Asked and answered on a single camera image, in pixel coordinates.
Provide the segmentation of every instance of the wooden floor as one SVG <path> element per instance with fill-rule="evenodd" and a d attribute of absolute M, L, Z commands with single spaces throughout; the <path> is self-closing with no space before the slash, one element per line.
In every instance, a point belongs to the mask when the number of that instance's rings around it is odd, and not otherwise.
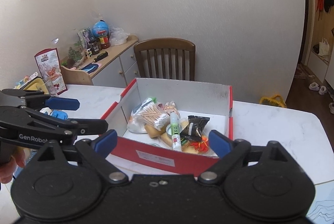
<path fill-rule="evenodd" d="M 304 79 L 293 79 L 286 104 L 290 109 L 315 114 L 321 121 L 334 151 L 334 115 L 329 112 L 329 103 L 333 102 L 328 94 L 319 95 L 311 91 Z"/>

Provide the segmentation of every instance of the cardboard box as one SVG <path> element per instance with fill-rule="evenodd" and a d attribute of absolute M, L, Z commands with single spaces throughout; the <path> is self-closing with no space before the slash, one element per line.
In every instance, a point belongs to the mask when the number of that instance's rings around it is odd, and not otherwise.
<path fill-rule="evenodd" d="M 198 176 L 218 161 L 217 156 L 205 156 L 173 151 L 169 148 L 149 144 L 161 144 L 159 139 L 151 139 L 147 134 L 136 134 L 127 130 L 131 111 L 148 97 L 156 97 L 165 104 L 174 101 L 180 117 L 200 115 L 210 117 L 204 128 L 218 130 L 233 139 L 232 87 L 222 84 L 200 83 L 169 79 L 134 79 L 121 94 L 119 103 L 115 102 L 101 117 L 115 129 L 119 136 L 113 155 L 179 174 Z"/>

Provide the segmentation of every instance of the slipper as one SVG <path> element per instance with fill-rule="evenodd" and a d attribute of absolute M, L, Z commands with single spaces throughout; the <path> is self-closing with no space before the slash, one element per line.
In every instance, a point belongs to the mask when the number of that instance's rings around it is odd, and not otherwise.
<path fill-rule="evenodd" d="M 309 89 L 313 90 L 313 91 L 319 91 L 320 88 L 319 88 L 319 85 L 317 83 L 311 83 L 309 85 Z"/>
<path fill-rule="evenodd" d="M 329 104 L 329 111 L 331 112 L 331 114 L 333 114 L 334 115 L 334 106 L 333 106 L 333 102 L 331 102 L 330 104 Z"/>
<path fill-rule="evenodd" d="M 325 86 L 321 86 L 319 89 L 320 95 L 325 95 L 327 93 L 327 88 Z"/>

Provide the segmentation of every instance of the doormat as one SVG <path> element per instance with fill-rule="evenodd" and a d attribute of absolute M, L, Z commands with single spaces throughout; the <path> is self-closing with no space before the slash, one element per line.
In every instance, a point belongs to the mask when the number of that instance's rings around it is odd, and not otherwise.
<path fill-rule="evenodd" d="M 306 79 L 307 75 L 308 74 L 305 71 L 303 65 L 302 64 L 298 64 L 297 67 L 296 67 L 294 78 L 295 79 Z"/>

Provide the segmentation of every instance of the blue globe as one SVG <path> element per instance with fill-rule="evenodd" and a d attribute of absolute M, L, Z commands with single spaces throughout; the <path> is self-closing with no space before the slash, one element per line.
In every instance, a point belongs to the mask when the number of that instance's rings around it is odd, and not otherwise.
<path fill-rule="evenodd" d="M 109 34 L 109 26 L 107 23 L 105 23 L 104 21 L 99 21 L 97 23 L 95 23 L 95 25 L 93 26 L 91 32 L 93 33 L 93 35 L 98 38 L 99 35 L 97 34 L 100 31 L 106 31 Z"/>

